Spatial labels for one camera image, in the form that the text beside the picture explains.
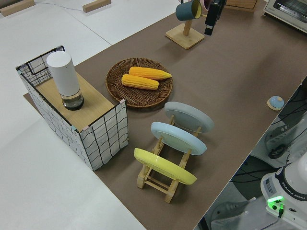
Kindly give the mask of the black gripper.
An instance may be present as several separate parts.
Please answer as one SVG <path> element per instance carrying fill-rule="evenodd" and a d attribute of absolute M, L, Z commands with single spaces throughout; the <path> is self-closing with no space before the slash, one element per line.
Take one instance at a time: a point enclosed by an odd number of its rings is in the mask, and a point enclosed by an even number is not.
<path fill-rule="evenodd" d="M 226 5 L 226 0 L 212 0 L 209 4 L 209 9 L 205 21 L 205 35 L 212 35 L 214 26 L 219 20 L 222 10 Z"/>

